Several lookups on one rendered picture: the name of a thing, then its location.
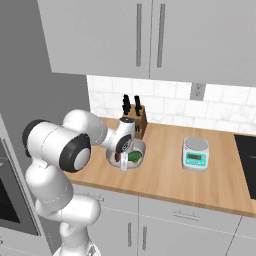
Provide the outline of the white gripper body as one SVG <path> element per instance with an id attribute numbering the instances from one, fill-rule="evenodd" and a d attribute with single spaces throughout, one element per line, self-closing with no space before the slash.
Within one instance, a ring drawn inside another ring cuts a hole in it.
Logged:
<path id="1" fill-rule="evenodd" d="M 120 154 L 120 171 L 125 173 L 128 170 L 128 153 L 122 152 Z"/>

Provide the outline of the green broccoli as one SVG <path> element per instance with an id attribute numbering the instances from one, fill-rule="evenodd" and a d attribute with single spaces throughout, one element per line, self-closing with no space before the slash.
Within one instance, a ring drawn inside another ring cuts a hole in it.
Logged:
<path id="1" fill-rule="evenodd" d="M 142 153 L 140 151 L 132 151 L 128 154 L 128 160 L 137 163 L 142 158 Z"/>

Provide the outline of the white vegetable container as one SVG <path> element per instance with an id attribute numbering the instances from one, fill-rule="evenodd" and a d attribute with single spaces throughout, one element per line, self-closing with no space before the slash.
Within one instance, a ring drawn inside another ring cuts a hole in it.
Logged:
<path id="1" fill-rule="evenodd" d="M 138 168 L 142 164 L 144 160 L 145 151 L 146 151 L 146 144 L 140 139 L 134 139 L 130 147 L 124 152 L 127 152 L 129 154 L 132 151 L 140 151 L 142 153 L 142 158 L 137 163 L 133 163 L 128 160 L 128 170 Z M 115 161 L 115 153 L 116 152 L 107 150 L 106 158 L 113 167 L 116 167 L 120 170 L 120 161 L 119 162 Z"/>

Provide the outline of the grey drawer front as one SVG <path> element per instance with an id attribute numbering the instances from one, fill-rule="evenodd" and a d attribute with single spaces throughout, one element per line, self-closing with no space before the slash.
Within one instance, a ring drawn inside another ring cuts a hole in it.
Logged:
<path id="1" fill-rule="evenodd" d="M 100 202 L 105 209 L 119 210 L 122 212 L 137 213 L 138 197 L 109 190 L 103 190 L 83 185 L 74 184 L 74 192 L 76 194 L 101 196 L 104 202 Z"/>
<path id="2" fill-rule="evenodd" d="M 200 221 L 173 216 L 173 212 L 179 211 L 187 214 L 194 212 L 196 216 L 200 217 Z M 240 221 L 239 215 L 144 197 L 139 198 L 139 213 L 147 217 L 155 217 L 161 220 L 174 221 L 227 233 L 234 233 Z"/>

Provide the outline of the wooden knife block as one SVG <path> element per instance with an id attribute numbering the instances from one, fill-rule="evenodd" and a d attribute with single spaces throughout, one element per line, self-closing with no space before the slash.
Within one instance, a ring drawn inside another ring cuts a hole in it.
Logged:
<path id="1" fill-rule="evenodd" d="M 135 104 L 132 104 L 127 117 L 133 118 L 135 120 L 135 138 L 143 139 L 147 127 L 145 107 L 142 107 L 139 113 L 140 115 L 136 114 Z"/>

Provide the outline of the grey lower cupboard door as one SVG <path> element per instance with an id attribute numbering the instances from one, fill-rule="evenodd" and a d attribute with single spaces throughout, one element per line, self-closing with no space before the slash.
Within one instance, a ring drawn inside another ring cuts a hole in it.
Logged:
<path id="1" fill-rule="evenodd" d="M 146 250 L 142 250 L 143 226 L 147 226 Z M 139 216 L 139 256 L 227 256 L 234 233 Z"/>
<path id="2" fill-rule="evenodd" d="M 256 218 L 241 218 L 227 256 L 256 256 Z"/>
<path id="3" fill-rule="evenodd" d="M 128 223 L 132 223 L 132 246 L 128 247 Z M 101 256 L 137 256 L 138 215 L 101 208 L 98 220 L 88 227 Z"/>

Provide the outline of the grey cupboard door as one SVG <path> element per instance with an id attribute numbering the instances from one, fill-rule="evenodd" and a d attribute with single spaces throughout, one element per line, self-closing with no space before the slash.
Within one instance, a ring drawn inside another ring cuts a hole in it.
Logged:
<path id="1" fill-rule="evenodd" d="M 256 218 L 241 218 L 227 256 L 256 256 Z"/>
<path id="2" fill-rule="evenodd" d="M 37 0 L 54 73 L 149 77 L 151 0 Z M 142 4 L 141 66 L 136 13 Z"/>
<path id="3" fill-rule="evenodd" d="M 128 247 L 128 223 L 132 223 L 132 246 Z M 88 227 L 101 256 L 137 256 L 138 215 L 101 208 L 98 220 Z"/>
<path id="4" fill-rule="evenodd" d="M 143 226 L 147 226 L 146 250 L 142 250 Z M 234 233 L 139 216 L 139 256 L 227 256 Z"/>
<path id="5" fill-rule="evenodd" d="M 160 4 L 166 4 L 157 68 Z M 154 80 L 256 86 L 256 0 L 153 0 Z"/>

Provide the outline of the white kitchen scale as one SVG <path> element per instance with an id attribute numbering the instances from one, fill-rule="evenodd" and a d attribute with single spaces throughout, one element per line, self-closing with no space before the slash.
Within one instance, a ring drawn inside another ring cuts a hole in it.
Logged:
<path id="1" fill-rule="evenodd" d="M 199 137 L 188 137 L 182 146 L 182 167 L 185 170 L 205 172 L 209 163 L 208 141 Z"/>

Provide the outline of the grey oven door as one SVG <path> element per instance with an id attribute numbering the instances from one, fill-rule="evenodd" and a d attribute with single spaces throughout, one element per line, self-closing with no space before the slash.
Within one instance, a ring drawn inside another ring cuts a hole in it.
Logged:
<path id="1" fill-rule="evenodd" d="M 40 236 L 7 140 L 7 130 L 0 116 L 0 226 Z"/>

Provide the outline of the black hob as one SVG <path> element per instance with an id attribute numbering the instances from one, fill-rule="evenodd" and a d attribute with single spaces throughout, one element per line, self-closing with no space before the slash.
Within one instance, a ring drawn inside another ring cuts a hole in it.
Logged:
<path id="1" fill-rule="evenodd" d="M 235 134 L 250 198 L 256 200 L 256 137 Z"/>

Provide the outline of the grey upper cupboard door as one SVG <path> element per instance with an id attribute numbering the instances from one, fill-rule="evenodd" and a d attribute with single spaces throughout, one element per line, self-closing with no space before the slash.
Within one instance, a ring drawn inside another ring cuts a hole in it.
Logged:
<path id="1" fill-rule="evenodd" d="M 54 73 L 149 77 L 151 0 L 37 0 Z M 136 13 L 142 4 L 141 66 Z"/>
<path id="2" fill-rule="evenodd" d="M 160 4 L 166 4 L 157 68 Z M 256 0 L 153 0 L 154 80 L 256 86 Z"/>

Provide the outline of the tall grey cabinet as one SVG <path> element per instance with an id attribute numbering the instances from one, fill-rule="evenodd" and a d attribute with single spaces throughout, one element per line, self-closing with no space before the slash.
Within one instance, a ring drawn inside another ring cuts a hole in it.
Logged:
<path id="1" fill-rule="evenodd" d="M 84 75 L 51 71 L 36 0 L 0 0 L 0 114 L 22 171 L 22 132 L 35 119 L 61 124 L 71 110 L 90 109 Z"/>

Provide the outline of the grey wall outlet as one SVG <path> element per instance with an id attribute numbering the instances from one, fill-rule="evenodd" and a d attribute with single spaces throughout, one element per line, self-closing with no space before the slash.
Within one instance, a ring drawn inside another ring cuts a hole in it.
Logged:
<path id="1" fill-rule="evenodd" d="M 205 88 L 205 83 L 193 83 L 191 86 L 190 99 L 202 101 L 204 99 Z"/>

